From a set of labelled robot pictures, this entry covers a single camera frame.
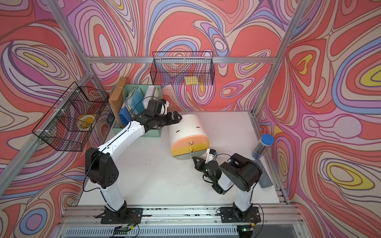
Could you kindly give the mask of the green bottom drawer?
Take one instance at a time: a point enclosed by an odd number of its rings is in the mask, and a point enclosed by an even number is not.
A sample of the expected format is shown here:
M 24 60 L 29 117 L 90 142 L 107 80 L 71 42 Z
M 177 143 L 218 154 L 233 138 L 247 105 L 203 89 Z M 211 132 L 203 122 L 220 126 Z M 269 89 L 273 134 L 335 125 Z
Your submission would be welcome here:
M 205 153 L 205 151 L 192 152 L 192 153 L 188 153 L 188 154 L 174 156 L 174 158 L 177 160 L 188 160 L 188 159 L 192 159 L 193 157 L 201 157 L 204 153 Z

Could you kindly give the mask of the white three-drawer cabinet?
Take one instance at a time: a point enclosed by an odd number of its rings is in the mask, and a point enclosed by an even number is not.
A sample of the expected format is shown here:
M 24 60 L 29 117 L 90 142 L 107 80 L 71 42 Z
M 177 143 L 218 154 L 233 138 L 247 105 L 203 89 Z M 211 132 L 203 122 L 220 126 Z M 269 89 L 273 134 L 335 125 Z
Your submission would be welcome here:
M 193 135 L 205 135 L 208 137 L 201 120 L 197 115 L 187 114 L 182 116 L 182 120 L 175 125 L 168 126 L 170 150 L 177 140 Z

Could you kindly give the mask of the orange top drawer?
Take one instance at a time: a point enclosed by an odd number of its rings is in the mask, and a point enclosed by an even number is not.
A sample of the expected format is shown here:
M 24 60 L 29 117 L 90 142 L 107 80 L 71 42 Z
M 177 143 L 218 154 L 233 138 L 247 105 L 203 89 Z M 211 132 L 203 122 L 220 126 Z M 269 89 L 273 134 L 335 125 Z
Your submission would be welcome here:
M 201 151 L 209 147 L 209 138 L 205 135 L 193 135 L 181 138 L 174 142 L 173 151 Z

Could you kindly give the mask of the yellow drawer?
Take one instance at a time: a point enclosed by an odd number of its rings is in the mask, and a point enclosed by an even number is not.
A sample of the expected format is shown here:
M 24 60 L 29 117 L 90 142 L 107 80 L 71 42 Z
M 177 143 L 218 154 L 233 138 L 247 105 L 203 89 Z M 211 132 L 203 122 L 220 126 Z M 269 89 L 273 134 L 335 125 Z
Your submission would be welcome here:
M 183 147 L 172 147 L 171 153 L 174 157 L 176 156 L 182 156 L 185 154 L 190 154 L 194 152 L 200 152 L 204 151 L 209 147 L 209 144 L 194 144 L 194 145 L 187 145 Z

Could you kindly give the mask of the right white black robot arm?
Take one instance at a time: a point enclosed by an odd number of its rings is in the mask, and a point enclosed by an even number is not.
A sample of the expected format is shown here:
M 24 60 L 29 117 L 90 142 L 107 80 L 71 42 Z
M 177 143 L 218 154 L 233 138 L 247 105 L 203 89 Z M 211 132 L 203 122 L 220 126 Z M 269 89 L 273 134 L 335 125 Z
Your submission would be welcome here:
M 237 153 L 222 164 L 216 161 L 217 156 L 208 154 L 208 160 L 192 157 L 194 168 L 203 174 L 204 181 L 210 183 L 218 194 L 224 195 L 235 186 L 237 192 L 233 209 L 236 216 L 245 217 L 253 207 L 253 190 L 263 171 L 256 162 Z

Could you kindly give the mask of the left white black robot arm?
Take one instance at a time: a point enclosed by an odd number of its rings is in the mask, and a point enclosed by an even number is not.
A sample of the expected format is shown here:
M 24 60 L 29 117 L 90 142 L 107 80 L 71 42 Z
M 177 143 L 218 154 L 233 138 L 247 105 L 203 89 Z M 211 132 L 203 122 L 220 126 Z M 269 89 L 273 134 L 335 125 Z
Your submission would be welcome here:
M 141 113 L 136 114 L 126 127 L 98 148 L 90 147 L 85 153 L 85 175 L 100 190 L 106 207 L 121 212 L 126 202 L 117 185 L 119 170 L 116 161 L 126 149 L 146 132 L 178 124 L 182 116 L 168 112 L 169 102 L 151 99 Z

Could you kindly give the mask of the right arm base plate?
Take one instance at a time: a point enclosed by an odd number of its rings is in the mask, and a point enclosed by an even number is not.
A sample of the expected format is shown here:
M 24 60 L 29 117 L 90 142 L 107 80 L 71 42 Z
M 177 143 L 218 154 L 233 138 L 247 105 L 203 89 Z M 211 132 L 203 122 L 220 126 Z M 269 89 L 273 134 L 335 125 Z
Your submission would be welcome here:
M 222 223 L 254 223 L 262 221 L 258 207 L 251 206 L 247 211 L 242 212 L 236 207 L 220 207 L 218 214 Z

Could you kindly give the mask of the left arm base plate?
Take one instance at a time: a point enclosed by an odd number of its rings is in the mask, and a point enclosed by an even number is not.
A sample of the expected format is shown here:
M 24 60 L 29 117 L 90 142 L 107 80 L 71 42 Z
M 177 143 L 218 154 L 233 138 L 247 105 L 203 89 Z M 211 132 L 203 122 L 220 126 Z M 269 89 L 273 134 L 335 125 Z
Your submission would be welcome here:
M 140 224 L 142 219 L 142 208 L 122 207 L 119 211 L 113 211 L 105 207 L 104 213 L 98 216 L 101 224 Z

